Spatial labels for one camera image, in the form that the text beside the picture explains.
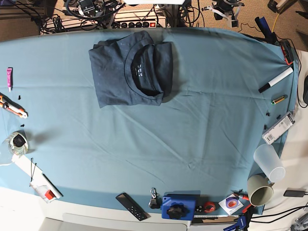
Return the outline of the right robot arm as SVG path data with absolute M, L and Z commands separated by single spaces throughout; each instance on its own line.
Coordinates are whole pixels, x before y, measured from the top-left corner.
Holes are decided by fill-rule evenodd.
M 64 13 L 78 19 L 82 30 L 109 29 L 124 6 L 119 0 L 65 0 Z

